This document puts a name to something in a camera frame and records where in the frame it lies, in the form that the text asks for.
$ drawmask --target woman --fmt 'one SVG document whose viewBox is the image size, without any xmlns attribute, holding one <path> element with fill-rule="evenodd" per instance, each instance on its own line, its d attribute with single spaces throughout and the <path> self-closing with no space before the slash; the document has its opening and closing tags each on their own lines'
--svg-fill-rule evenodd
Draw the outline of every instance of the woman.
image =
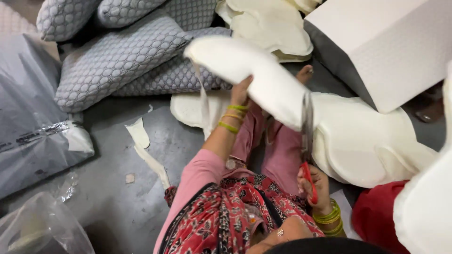
<svg viewBox="0 0 452 254">
<path fill-rule="evenodd" d="M 305 66 L 297 79 L 305 83 L 311 74 L 312 66 Z M 265 125 L 261 108 L 247 97 L 252 80 L 232 88 L 230 107 L 184 168 L 178 189 L 166 190 L 171 209 L 154 254 L 261 254 L 293 240 L 345 236 L 328 178 L 314 166 L 318 202 L 306 199 L 312 187 L 299 170 L 298 132 L 269 123 L 262 174 L 247 169 Z"/>
</svg>

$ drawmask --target grey floor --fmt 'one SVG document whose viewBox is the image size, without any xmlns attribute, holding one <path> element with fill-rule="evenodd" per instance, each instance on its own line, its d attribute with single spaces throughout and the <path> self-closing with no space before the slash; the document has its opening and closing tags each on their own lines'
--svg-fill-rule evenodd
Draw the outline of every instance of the grey floor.
<svg viewBox="0 0 452 254">
<path fill-rule="evenodd" d="M 41 0 L 8 0 L 31 22 Z M 313 91 L 344 97 L 355 94 L 332 76 L 319 62 L 286 64 L 295 74 L 312 64 L 314 75 L 307 86 Z M 148 113 L 149 104 L 154 110 Z M 84 227 L 96 253 L 151 253 L 168 214 L 164 190 L 155 173 L 138 157 L 124 124 L 143 116 L 150 137 L 148 152 L 165 166 L 171 184 L 177 185 L 183 167 L 203 143 L 202 131 L 185 126 L 170 113 L 170 95 L 133 98 L 108 97 L 84 112 L 84 127 L 95 146 L 96 155 L 60 174 L 0 201 L 0 217 L 20 207 L 41 191 L 56 195 L 69 172 L 78 175 L 77 192 L 65 204 Z M 445 140 L 445 122 L 420 123 L 412 118 L 418 141 L 439 150 Z M 264 147 L 253 151 L 250 168 L 259 170 Z M 125 184 L 125 176 L 135 173 L 135 183 Z M 361 188 L 330 180 L 330 191 L 343 189 L 351 205 Z"/>
</svg>

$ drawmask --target red cloth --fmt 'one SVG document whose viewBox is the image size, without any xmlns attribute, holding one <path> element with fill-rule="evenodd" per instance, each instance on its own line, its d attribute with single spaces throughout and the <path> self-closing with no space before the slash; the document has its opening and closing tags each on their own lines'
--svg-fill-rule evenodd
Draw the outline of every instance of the red cloth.
<svg viewBox="0 0 452 254">
<path fill-rule="evenodd" d="M 392 219 L 394 200 L 406 182 L 392 182 L 363 191 L 352 210 L 353 228 L 364 241 L 397 254 L 409 254 L 397 239 Z"/>
</svg>

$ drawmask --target transparent plastic bag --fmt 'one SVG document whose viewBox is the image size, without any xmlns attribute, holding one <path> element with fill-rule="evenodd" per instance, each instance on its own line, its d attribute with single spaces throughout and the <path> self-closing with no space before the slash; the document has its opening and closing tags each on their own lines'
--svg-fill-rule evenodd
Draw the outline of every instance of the transparent plastic bag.
<svg viewBox="0 0 452 254">
<path fill-rule="evenodd" d="M 0 254 L 57 254 L 62 249 L 68 254 L 94 254 L 71 211 L 47 192 L 0 219 Z"/>
</svg>

